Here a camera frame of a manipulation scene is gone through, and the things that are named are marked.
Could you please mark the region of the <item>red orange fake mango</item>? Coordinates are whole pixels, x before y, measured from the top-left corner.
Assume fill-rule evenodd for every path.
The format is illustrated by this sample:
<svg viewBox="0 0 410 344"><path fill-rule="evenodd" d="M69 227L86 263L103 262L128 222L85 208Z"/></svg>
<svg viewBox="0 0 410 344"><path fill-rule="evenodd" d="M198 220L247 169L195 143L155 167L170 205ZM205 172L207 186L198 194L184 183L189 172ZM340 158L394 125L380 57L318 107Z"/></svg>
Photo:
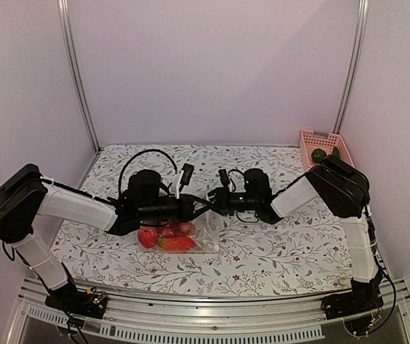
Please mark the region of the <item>red orange fake mango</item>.
<svg viewBox="0 0 410 344"><path fill-rule="evenodd" d="M159 247L169 253L185 253L195 248L196 243L189 237L171 237L162 239Z"/></svg>

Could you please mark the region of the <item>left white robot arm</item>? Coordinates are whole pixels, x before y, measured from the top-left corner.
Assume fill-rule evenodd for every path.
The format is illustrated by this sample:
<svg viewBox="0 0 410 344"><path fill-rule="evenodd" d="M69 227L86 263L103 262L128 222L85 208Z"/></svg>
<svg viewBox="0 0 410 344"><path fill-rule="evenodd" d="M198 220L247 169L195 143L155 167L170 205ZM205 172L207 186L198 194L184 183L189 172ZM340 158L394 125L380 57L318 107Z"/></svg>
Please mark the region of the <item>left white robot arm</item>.
<svg viewBox="0 0 410 344"><path fill-rule="evenodd" d="M212 209L210 201L183 194L191 172L184 168L167 186L161 175L141 170L115 199L94 197L45 178L38 166L27 164L0 187L0 240L8 244L44 283L49 294L67 311L82 305L82 295L66 267L33 230L37 216L52 216L123 236L142 222L188 222Z"/></svg>

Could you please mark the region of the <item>green fake pepper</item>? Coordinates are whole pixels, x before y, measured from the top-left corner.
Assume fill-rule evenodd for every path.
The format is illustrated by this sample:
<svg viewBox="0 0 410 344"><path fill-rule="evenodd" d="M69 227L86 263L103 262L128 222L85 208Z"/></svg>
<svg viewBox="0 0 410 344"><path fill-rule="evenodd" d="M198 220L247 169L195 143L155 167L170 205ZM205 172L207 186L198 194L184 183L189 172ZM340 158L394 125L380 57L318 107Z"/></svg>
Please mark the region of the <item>green fake pepper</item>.
<svg viewBox="0 0 410 344"><path fill-rule="evenodd" d="M316 148L311 153L311 159L313 163L319 163L324 159L328 154L321 148Z"/></svg>

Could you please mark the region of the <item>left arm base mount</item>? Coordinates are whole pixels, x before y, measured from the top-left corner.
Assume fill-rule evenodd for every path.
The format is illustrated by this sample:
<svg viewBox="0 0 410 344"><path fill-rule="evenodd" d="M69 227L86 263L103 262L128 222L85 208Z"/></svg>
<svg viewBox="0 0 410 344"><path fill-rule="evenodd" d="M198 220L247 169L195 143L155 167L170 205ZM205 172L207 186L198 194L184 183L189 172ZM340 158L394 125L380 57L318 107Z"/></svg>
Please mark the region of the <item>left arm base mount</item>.
<svg viewBox="0 0 410 344"><path fill-rule="evenodd" d="M72 283L57 290L49 290L45 305L63 311L65 314L82 315L103 319L108 304L108 294L97 291L95 287L89 290L78 290Z"/></svg>

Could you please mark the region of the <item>red fake apple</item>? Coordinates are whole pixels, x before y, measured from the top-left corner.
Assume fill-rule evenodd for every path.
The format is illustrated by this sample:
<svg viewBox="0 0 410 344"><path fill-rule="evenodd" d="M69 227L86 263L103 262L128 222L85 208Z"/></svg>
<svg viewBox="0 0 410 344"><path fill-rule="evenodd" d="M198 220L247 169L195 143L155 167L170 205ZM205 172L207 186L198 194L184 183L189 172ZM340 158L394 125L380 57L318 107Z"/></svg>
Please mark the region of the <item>red fake apple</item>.
<svg viewBox="0 0 410 344"><path fill-rule="evenodd" d="M146 249L154 248L158 242L158 230L154 227L143 227L138 230L138 242Z"/></svg>

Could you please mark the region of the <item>clear zip top bag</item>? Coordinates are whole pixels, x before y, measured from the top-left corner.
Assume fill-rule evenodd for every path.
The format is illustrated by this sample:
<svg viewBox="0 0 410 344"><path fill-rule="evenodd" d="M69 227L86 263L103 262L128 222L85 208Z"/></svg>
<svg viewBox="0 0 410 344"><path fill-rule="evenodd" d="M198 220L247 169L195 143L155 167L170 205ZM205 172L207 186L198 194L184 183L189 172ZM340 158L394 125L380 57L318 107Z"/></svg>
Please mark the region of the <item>clear zip top bag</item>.
<svg viewBox="0 0 410 344"><path fill-rule="evenodd" d="M191 222L196 227L196 233L193 236L184 236L193 239L196 243L194 249L185 253L169 253L163 251L158 243L163 238L160 235L160 230L167 225L168 220L164 221L145 221L142 223L143 227L154 227L158 230L158 242L154 248L146 249L138 242L138 232L136 234L137 239L137 250L139 252L150 252L150 253L165 253L165 254L214 254L219 251L219 232L221 229L221 221L214 212L206 212L202 214L197 219L192 221L181 221L181 222Z"/></svg>

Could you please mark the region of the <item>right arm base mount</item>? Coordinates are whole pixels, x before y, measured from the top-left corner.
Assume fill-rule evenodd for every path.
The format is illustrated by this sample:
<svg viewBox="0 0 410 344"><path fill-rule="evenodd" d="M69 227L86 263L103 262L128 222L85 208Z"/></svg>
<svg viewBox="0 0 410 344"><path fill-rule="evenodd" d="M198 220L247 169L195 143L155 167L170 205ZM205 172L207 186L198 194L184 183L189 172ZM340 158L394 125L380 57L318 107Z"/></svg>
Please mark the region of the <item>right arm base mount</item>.
<svg viewBox="0 0 410 344"><path fill-rule="evenodd" d="M331 294L321 301L321 310L327 320L350 317L344 322L345 329L353 336L369 335L381 319L383 300L379 287L371 283L352 281L352 290Z"/></svg>

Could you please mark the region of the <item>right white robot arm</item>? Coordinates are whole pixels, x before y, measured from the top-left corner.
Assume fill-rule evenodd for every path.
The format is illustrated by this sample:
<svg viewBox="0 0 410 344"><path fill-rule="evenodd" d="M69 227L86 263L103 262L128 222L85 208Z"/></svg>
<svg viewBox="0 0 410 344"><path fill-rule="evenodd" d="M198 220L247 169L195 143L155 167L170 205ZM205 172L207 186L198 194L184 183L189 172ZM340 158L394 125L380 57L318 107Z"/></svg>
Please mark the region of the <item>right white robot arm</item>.
<svg viewBox="0 0 410 344"><path fill-rule="evenodd" d="M277 193L260 168L244 172L244 191L229 189L228 172L219 172L221 186L208 192L213 210L223 216L253 211L260 221L276 224L290 213L319 198L339 218L351 251L352 292L346 306L362 312L378 295L383 273L376 262L376 236L367 177L341 159L329 155Z"/></svg>

